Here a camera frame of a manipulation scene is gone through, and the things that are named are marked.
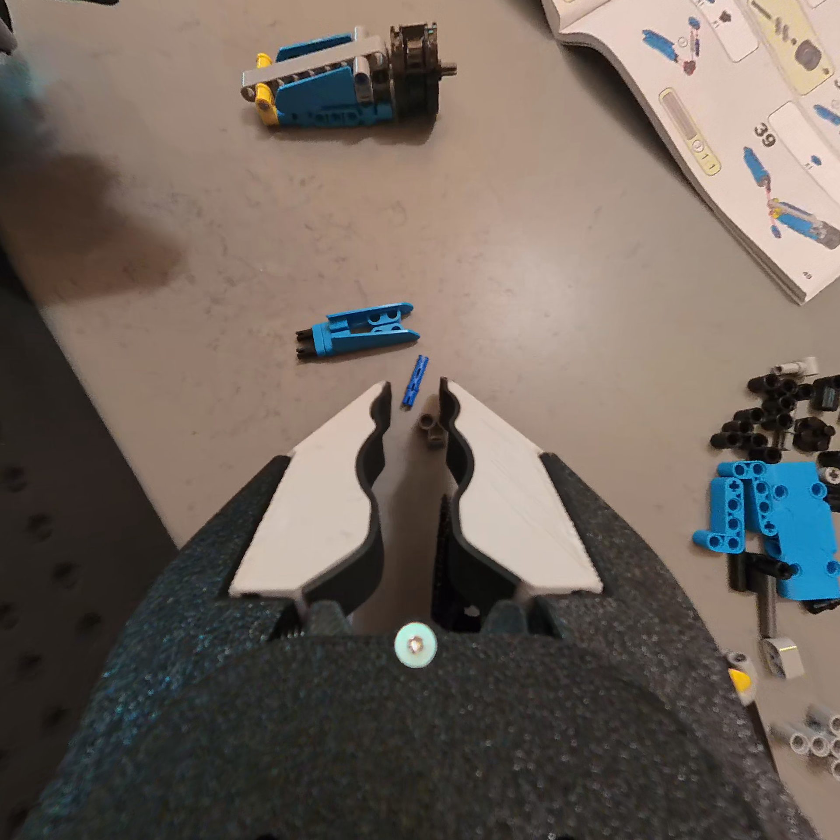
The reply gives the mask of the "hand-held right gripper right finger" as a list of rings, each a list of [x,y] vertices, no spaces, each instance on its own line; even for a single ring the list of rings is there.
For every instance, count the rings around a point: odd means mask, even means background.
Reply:
[[[552,481],[550,454],[461,385],[440,380],[454,543],[449,576],[466,599],[590,593],[604,584]]]

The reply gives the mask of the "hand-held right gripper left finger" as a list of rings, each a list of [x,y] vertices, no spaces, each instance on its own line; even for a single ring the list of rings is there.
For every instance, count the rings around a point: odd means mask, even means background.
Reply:
[[[285,467],[233,579],[233,598],[285,599],[301,613],[362,606],[384,569],[373,484],[385,465],[392,387],[372,385],[282,459]]]

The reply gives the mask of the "blue pin brick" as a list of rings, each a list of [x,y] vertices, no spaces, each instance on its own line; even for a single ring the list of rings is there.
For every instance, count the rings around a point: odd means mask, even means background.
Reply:
[[[427,370],[429,359],[426,355],[419,354],[416,358],[415,365],[409,377],[408,383],[403,394],[401,408],[410,411],[417,399],[418,393],[423,383],[424,376]]]

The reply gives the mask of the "blue panel brick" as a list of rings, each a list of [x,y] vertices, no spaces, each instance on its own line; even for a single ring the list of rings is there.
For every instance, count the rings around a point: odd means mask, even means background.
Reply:
[[[413,305],[404,301],[330,314],[325,321],[297,331],[297,359],[322,360],[415,343],[419,333],[403,324],[412,311]]]

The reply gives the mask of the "pile of toy bricks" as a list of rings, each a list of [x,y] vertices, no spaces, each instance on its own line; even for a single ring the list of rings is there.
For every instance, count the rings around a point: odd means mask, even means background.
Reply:
[[[802,653],[779,628],[779,607],[809,615],[838,609],[838,374],[814,356],[750,378],[753,399],[710,437],[719,462],[708,520],[692,543],[728,563],[728,588],[751,594],[759,656],[770,676],[805,675]]]

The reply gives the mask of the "wheel and beam assembly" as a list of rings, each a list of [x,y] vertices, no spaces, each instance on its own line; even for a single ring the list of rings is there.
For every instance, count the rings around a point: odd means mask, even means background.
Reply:
[[[435,23],[392,27],[388,38],[362,26],[259,53],[240,94],[268,128],[359,128],[433,120],[443,79],[457,64],[440,58]]]

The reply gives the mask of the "grey desk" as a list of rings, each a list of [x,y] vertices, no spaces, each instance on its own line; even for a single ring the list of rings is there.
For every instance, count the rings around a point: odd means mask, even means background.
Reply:
[[[614,70],[534,2],[10,2],[2,238],[183,544],[370,385],[453,378],[659,553],[720,645],[752,599],[698,551],[712,431],[743,383],[838,371],[838,284],[798,308],[704,207]],[[432,129],[264,130],[259,51],[434,19]],[[420,340],[299,361],[297,331],[409,302]]]

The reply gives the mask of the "instruction manual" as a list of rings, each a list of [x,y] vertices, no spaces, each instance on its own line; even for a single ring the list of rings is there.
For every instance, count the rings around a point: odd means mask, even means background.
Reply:
[[[798,305],[839,276],[838,1],[542,1]]]

